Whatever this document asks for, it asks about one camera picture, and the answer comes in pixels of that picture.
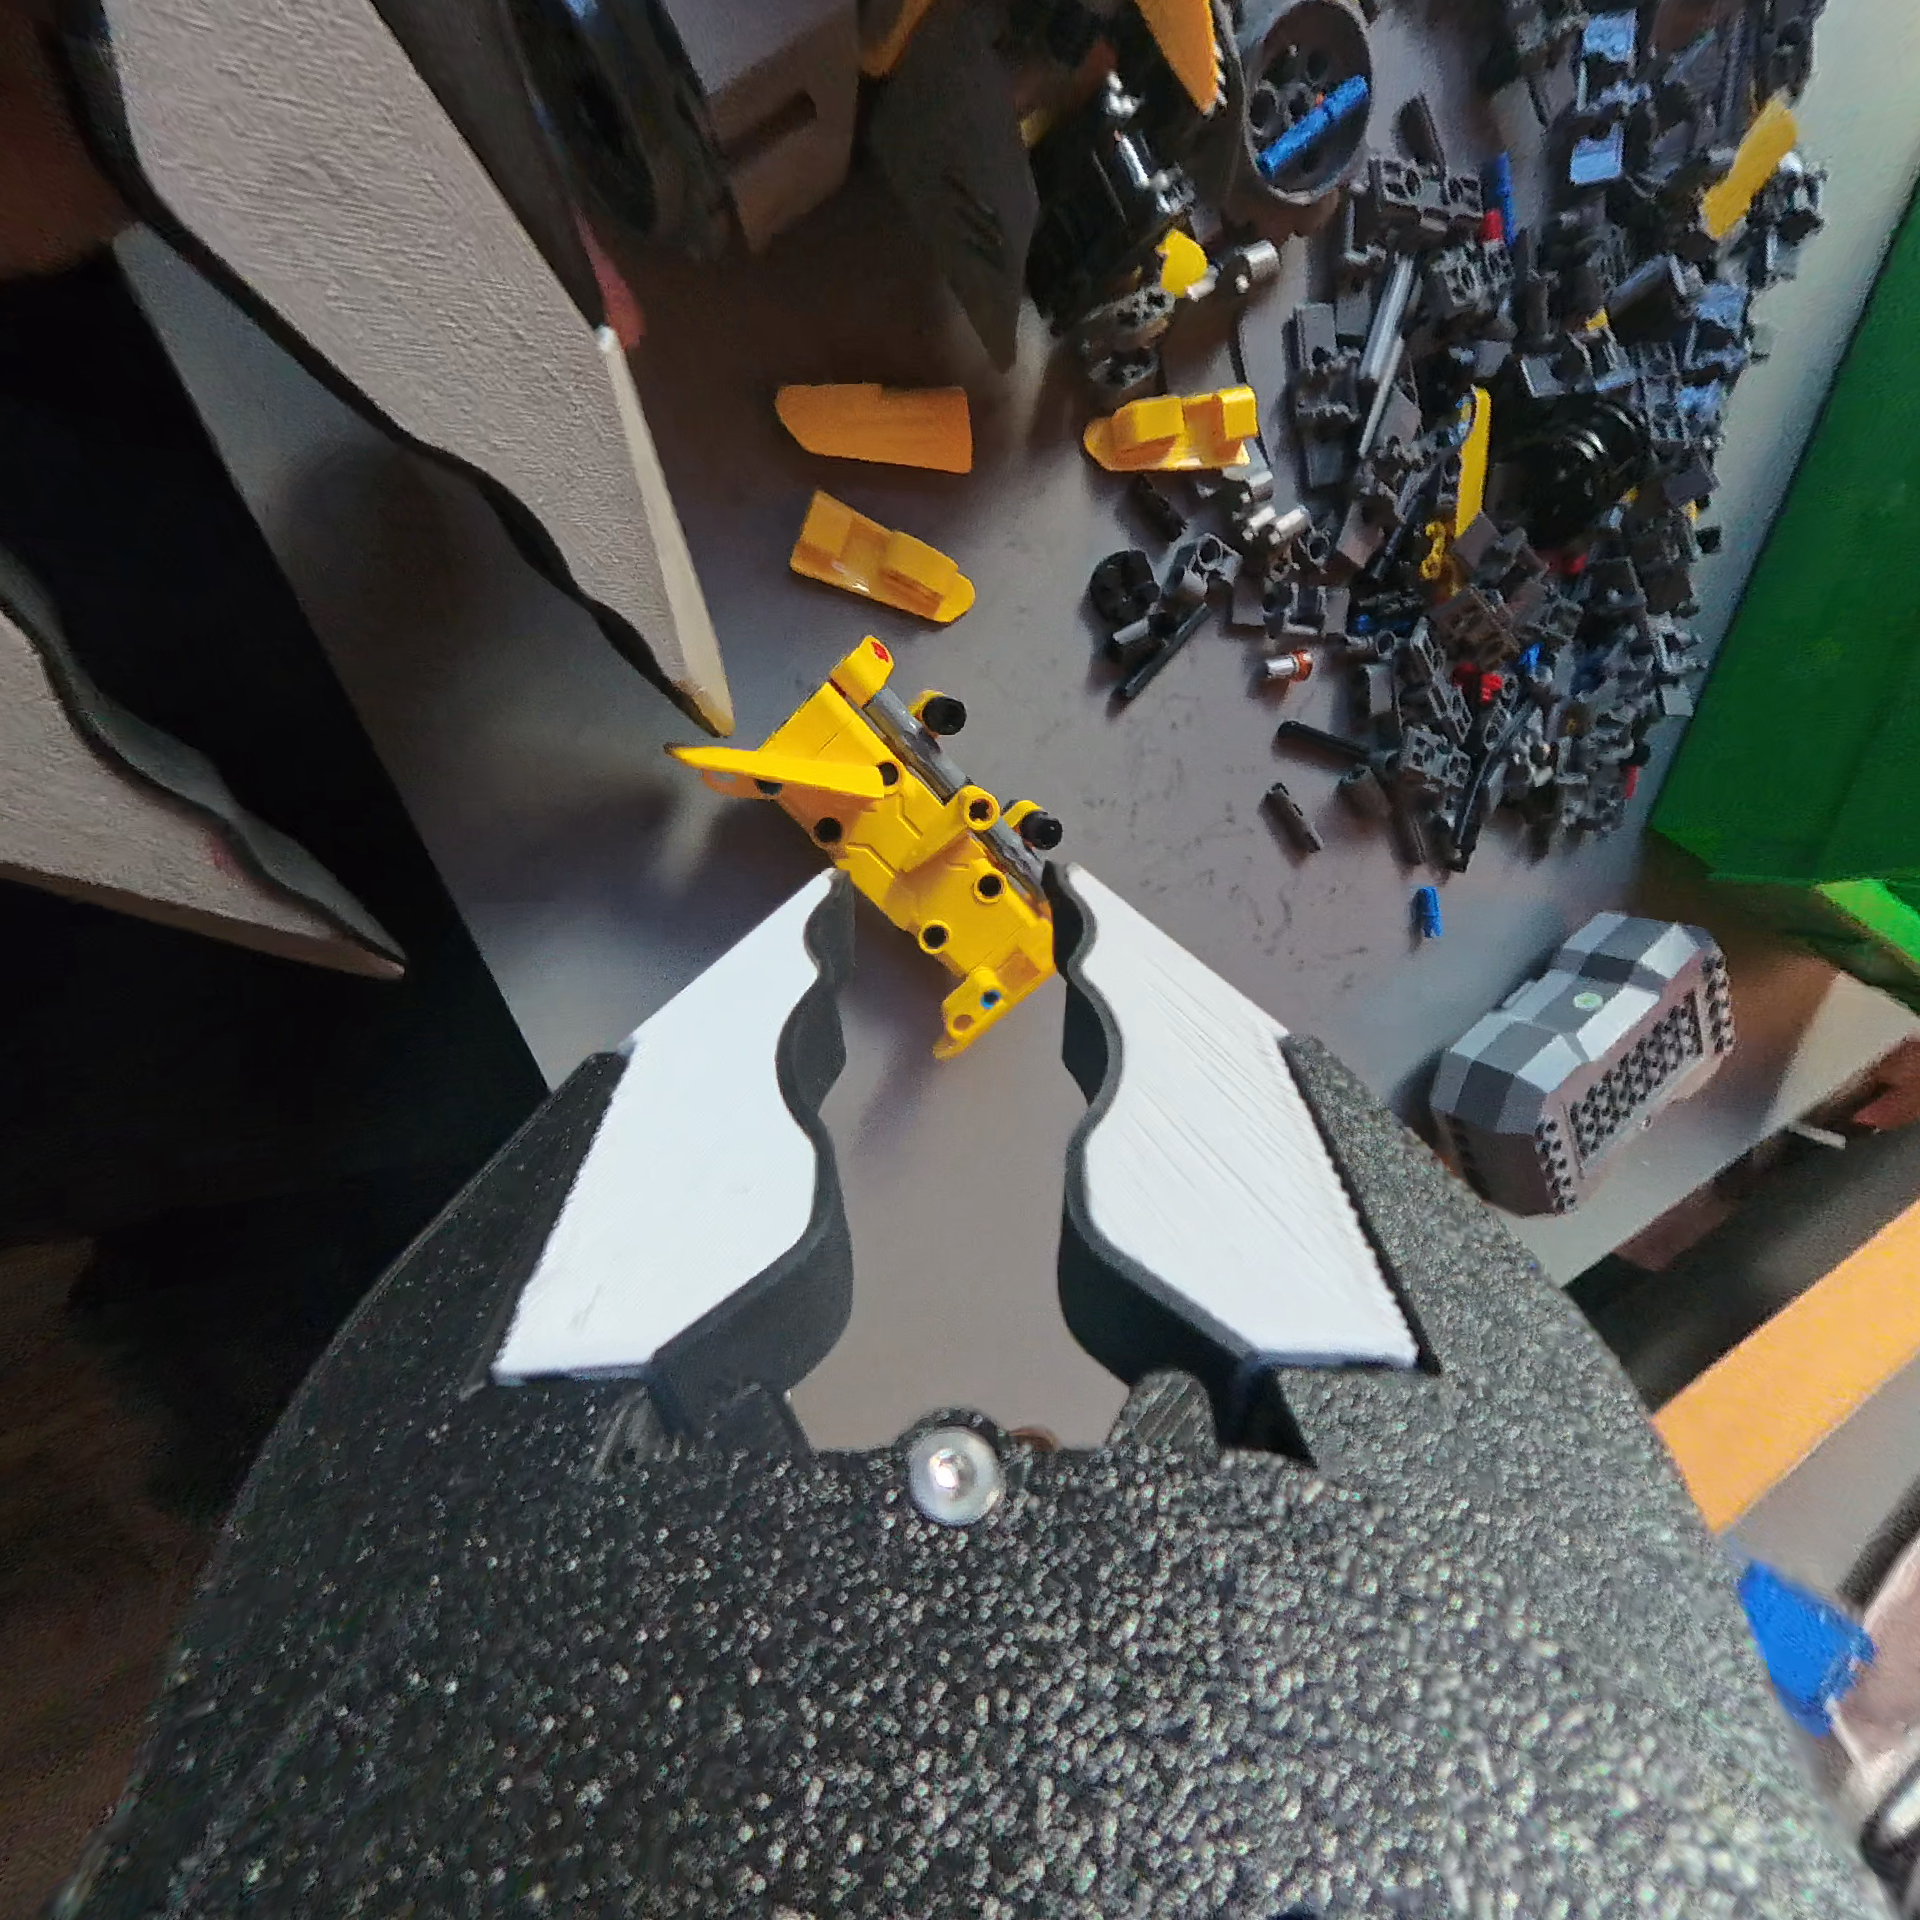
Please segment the yellow black toy brick vehicle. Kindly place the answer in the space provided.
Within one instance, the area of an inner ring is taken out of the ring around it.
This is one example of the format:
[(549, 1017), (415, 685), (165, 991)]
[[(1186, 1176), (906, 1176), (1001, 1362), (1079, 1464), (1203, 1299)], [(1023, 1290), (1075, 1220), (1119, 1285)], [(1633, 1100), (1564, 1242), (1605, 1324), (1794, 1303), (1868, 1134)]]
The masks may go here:
[(855, 167), (996, 365), (1164, 277), (1239, 105), (1225, 5), (506, 5), (599, 229), (752, 254)]

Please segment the yellow toy brick assembly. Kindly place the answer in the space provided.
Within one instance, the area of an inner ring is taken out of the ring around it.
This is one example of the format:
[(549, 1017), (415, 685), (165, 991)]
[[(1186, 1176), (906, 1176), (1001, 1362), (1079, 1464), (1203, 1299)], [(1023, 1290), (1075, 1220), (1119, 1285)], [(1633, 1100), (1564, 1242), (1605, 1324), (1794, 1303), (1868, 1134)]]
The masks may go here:
[(967, 707), (932, 687), (902, 700), (892, 665), (862, 639), (752, 750), (669, 753), (722, 798), (775, 806), (950, 977), (932, 1045), (950, 1062), (1057, 972), (1045, 851), (1059, 823), (971, 781), (946, 753)]

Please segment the black toy wheel rim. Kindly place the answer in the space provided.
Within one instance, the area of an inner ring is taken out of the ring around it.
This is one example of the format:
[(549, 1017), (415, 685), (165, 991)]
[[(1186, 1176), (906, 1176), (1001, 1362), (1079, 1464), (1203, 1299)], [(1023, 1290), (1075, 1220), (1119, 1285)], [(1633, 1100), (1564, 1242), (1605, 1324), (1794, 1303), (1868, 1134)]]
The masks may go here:
[(1242, 76), (1239, 181), (1260, 205), (1307, 215), (1364, 154), (1377, 102), (1360, 5), (1237, 5)]

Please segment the grey toy brick block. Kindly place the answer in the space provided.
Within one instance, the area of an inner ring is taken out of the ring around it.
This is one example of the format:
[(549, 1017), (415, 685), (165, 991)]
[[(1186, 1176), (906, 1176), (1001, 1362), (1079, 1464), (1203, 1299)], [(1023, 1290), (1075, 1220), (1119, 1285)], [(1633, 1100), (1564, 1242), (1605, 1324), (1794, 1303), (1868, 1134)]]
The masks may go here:
[(1487, 1206), (1558, 1216), (1733, 1045), (1724, 953), (1704, 929), (1597, 912), (1438, 1057), (1425, 1108)]

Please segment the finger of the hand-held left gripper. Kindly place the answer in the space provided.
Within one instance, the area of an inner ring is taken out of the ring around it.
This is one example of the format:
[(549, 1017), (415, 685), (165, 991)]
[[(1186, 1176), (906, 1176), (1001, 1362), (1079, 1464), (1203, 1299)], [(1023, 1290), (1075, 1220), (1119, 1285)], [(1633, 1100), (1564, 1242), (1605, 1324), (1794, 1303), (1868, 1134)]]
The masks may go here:
[(398, 978), (383, 926), (215, 762), (99, 693), (5, 557), (5, 878), (296, 965)]
[(467, 145), (376, 5), (56, 5), (110, 180), (339, 398), (461, 470), (525, 560), (706, 733), (733, 700), (630, 354), (512, 50), (483, 27)]

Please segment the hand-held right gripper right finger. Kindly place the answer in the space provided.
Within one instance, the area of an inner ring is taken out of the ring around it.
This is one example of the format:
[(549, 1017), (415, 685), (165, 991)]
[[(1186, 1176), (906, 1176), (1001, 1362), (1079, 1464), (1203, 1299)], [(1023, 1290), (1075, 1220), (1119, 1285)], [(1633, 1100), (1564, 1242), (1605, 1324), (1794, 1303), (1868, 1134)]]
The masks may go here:
[(1290, 1069), (1286, 1026), (1086, 867), (1051, 867), (1059, 1311), (1110, 1372), (1414, 1369), (1418, 1332)]

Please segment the green plastic bin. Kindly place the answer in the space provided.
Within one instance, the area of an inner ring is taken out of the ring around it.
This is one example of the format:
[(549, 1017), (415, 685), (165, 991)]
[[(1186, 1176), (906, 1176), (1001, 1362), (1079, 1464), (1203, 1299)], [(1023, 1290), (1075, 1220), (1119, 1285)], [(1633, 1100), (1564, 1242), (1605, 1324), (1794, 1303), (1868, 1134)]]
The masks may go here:
[(1763, 926), (1914, 1007), (1914, 202), (1651, 826)]

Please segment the pile of black toy bricks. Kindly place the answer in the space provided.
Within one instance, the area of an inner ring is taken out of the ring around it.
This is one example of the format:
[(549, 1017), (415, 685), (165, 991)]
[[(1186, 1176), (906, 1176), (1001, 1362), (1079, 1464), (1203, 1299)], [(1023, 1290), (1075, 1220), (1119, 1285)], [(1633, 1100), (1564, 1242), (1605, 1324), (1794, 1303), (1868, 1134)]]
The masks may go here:
[(1406, 861), (1470, 872), (1506, 820), (1536, 856), (1612, 836), (1651, 738), (1689, 714), (1693, 571), (1751, 304), (1822, 229), (1798, 154), (1822, 5), (1465, 5), (1475, 89), (1526, 92), (1510, 148), (1450, 153), (1425, 92), (1307, 215), (1239, 181), (1230, 128), (1193, 167), (1164, 277), (1066, 338), (1103, 421), (1246, 386), (1252, 464), (1106, 470), (1162, 557), (1086, 575), (1106, 703), (1220, 623), (1283, 700), (1353, 672), (1338, 766)]

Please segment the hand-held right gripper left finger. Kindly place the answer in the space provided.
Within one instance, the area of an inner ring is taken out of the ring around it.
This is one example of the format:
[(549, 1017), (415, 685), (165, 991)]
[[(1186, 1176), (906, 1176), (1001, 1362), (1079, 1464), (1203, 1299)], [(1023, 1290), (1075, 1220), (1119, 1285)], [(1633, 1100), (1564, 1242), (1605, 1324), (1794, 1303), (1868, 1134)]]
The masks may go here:
[(800, 1385), (849, 1316), (825, 1127), (845, 1062), (849, 878), (817, 873), (661, 1004), (516, 1290), (498, 1385)]

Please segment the yellow toy wedge panel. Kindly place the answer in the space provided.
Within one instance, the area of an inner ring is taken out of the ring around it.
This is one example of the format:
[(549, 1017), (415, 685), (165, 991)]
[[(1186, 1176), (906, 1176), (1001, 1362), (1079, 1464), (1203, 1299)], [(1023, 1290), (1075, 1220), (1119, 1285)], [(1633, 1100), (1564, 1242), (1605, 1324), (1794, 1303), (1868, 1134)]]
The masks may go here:
[(1127, 402), (1083, 426), (1101, 470), (1230, 470), (1246, 466), (1260, 435), (1260, 398), (1246, 386)]
[(818, 490), (808, 497), (790, 571), (935, 627), (974, 605), (974, 587), (946, 552)]
[(956, 386), (790, 382), (772, 404), (781, 426), (817, 457), (971, 470), (971, 402)]

